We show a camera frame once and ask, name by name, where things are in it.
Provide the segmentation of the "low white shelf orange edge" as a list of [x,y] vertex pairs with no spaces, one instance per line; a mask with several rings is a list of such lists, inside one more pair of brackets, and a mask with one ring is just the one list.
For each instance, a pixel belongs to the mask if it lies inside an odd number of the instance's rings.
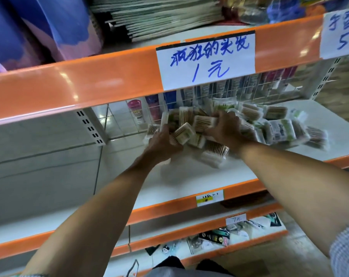
[[[177,256],[184,266],[203,259],[211,259],[230,252],[279,238],[288,233],[283,222],[281,227],[269,227],[264,216],[282,209],[274,199],[260,204],[247,204],[238,209],[227,209],[219,203],[168,215],[158,219],[128,226],[114,249],[104,277],[142,277],[166,257],[158,256],[159,247],[176,242]],[[226,226],[226,218],[247,214],[241,233],[230,233],[228,246],[191,243],[201,232]]]

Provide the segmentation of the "person's left hand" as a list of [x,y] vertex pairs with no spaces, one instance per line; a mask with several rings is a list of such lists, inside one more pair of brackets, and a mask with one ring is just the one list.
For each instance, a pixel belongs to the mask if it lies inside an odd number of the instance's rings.
[[143,162],[147,167],[153,168],[183,151],[183,146],[175,144],[174,141],[158,141],[158,133],[149,140],[142,154]]

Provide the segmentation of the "small white price label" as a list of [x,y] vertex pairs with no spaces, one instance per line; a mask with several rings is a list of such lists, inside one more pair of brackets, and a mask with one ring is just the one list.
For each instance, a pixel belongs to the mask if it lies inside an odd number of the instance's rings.
[[247,214],[242,213],[242,214],[237,214],[232,217],[227,217],[225,219],[226,226],[232,225],[232,224],[237,224],[240,222],[247,221]]

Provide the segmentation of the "person's right hand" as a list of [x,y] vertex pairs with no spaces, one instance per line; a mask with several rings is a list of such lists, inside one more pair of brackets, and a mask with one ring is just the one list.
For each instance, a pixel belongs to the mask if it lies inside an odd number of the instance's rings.
[[227,146],[237,156],[241,156],[242,149],[244,149],[246,145],[255,143],[253,140],[243,136],[239,127],[215,126],[214,128],[205,130],[203,134],[213,138],[217,143]]

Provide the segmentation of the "black nail clipper packet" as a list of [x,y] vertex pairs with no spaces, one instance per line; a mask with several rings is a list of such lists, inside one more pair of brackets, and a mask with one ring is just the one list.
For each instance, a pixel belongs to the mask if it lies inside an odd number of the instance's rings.
[[230,232],[226,228],[217,228],[206,232],[201,232],[198,237],[202,240],[215,243],[220,246],[228,246],[230,241]]

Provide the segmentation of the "white shelf board orange edge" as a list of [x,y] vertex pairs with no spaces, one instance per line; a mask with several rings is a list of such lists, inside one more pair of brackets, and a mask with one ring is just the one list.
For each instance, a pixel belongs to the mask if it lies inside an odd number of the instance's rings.
[[[349,167],[349,122],[313,100],[292,100],[276,106],[301,110],[307,114],[304,124],[328,132],[327,151],[308,144],[292,147],[290,151]],[[220,168],[212,168],[198,160],[196,153],[184,149],[184,155],[156,166],[149,173],[129,224],[195,209],[195,197],[211,191],[223,191],[224,199],[229,199],[263,190],[263,185],[241,160],[229,155]],[[64,209],[0,227],[0,238],[10,238],[9,242],[0,243],[0,259],[36,250],[75,210]]]

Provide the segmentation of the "clear cotton swab packet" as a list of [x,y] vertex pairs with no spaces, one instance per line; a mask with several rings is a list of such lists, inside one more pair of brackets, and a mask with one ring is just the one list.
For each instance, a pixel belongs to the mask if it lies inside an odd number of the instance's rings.
[[175,144],[184,145],[195,135],[196,132],[194,128],[188,122],[186,122],[172,133],[172,138]]
[[214,128],[217,125],[217,118],[211,116],[194,116],[193,128],[197,133],[203,133],[209,128]]

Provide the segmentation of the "person's right forearm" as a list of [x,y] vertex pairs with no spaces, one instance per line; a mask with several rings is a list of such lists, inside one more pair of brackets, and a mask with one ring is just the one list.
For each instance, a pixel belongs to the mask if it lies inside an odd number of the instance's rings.
[[325,255],[349,226],[349,172],[260,143],[237,147],[238,156]]

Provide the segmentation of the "pink plastic bottle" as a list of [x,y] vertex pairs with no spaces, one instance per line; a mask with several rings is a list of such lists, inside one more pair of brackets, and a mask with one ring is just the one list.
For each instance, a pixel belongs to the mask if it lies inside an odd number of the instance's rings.
[[145,124],[146,121],[144,119],[143,109],[141,100],[139,99],[133,99],[127,102],[127,106],[130,109],[131,113],[133,114],[133,117],[137,124]]

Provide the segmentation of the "pile of cotton swab packs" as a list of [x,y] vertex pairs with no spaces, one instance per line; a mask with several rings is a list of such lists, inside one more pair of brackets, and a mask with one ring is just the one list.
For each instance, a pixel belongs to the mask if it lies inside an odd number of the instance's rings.
[[[237,101],[235,98],[213,98],[206,106],[211,113],[218,110],[234,112],[240,118],[241,134],[258,143],[281,145],[285,148],[308,144],[325,151],[330,149],[327,130],[306,125],[308,114],[305,111],[287,106],[250,104]],[[149,125],[143,140],[144,144],[148,145],[149,140],[161,127],[169,123],[172,114],[175,116],[175,131],[186,122],[193,126],[196,115],[210,116],[205,107],[180,107],[177,111],[163,112],[160,125]],[[227,146],[217,143],[203,133],[196,132],[196,135],[184,145],[201,150],[197,154],[199,161],[214,168],[220,168],[230,153]]]

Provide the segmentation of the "orange metal shelf beam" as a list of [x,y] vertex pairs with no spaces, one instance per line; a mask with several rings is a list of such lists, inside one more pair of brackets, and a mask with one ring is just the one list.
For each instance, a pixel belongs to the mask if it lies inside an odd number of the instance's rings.
[[0,73],[0,125],[163,92],[159,46],[255,31],[255,71],[317,62],[323,15],[242,29],[205,27],[158,44]]

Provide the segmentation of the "white cartoon face packet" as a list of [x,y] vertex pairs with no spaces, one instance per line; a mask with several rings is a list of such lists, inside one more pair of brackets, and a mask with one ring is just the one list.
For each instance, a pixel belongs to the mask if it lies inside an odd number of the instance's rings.
[[171,243],[166,243],[163,244],[159,247],[159,253],[158,256],[160,258],[164,258],[164,257],[169,257],[169,256],[175,256],[175,252],[176,252],[176,242],[171,242]]

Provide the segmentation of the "magenta plastic bottle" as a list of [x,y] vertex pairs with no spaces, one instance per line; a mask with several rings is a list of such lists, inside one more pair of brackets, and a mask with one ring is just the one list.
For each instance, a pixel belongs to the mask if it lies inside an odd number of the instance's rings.
[[162,117],[162,112],[159,104],[159,96],[158,94],[153,94],[145,97],[145,100],[148,104],[149,111],[152,117],[152,120],[156,123],[160,121]]

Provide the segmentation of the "person's left forearm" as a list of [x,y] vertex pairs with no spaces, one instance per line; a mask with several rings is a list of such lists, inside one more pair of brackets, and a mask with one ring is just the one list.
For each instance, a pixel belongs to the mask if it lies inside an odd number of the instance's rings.
[[171,153],[148,150],[71,214],[19,277],[103,277],[150,171]]

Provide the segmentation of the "black tool packet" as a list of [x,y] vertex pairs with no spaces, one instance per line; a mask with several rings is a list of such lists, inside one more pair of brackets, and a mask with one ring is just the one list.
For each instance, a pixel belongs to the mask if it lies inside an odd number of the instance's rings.
[[282,226],[282,223],[281,223],[279,216],[276,212],[267,214],[264,217],[269,220],[269,223],[267,223],[267,226],[269,226],[269,227],[281,227]]

